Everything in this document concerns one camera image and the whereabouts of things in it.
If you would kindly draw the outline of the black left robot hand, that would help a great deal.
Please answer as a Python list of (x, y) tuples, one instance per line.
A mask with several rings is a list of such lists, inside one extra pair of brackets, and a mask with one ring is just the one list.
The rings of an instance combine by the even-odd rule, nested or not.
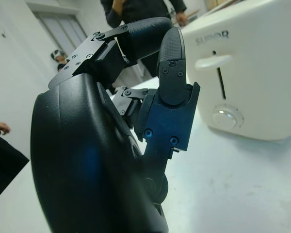
[(166, 233), (167, 161), (186, 151), (200, 87), (166, 17), (94, 33), (34, 104), (32, 174), (54, 233)]

